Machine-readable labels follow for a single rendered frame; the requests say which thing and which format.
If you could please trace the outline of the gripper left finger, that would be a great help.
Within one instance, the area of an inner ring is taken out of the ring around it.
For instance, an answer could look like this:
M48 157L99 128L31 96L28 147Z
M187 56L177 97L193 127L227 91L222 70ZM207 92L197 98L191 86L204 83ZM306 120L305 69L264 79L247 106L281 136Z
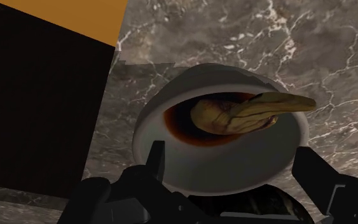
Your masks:
M140 202L151 216L145 224L210 224L210 217L183 194L163 186L164 170L165 141L154 141L146 164L126 168L114 183L102 177L82 180L57 224L91 224L101 205L123 199Z

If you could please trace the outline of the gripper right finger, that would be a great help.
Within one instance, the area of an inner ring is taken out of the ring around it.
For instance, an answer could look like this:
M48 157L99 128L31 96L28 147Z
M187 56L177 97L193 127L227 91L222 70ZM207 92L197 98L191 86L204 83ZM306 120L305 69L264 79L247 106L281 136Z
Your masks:
M291 173L317 209L322 224L358 224L358 178L335 170L313 149L296 149Z

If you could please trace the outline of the white bowl with brown inside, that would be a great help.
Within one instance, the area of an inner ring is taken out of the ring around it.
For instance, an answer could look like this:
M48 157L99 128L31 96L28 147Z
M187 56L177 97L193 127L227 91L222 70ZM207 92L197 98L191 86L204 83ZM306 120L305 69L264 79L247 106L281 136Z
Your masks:
M241 103L264 92L293 94L239 67L206 63L185 69L139 113L132 137L134 160L144 164L152 143L165 141L163 183L188 195L228 195L269 182L308 141L307 111L283 113L266 129L232 135L203 131L190 116L202 99Z

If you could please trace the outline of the yellow banana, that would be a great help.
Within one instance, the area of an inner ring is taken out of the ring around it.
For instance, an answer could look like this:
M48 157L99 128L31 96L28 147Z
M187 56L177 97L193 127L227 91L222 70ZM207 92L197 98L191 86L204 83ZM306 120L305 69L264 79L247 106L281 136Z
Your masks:
M266 129L283 113L311 111L316 101L282 92L264 92L241 103L202 99L191 109L194 125L217 135L245 134Z

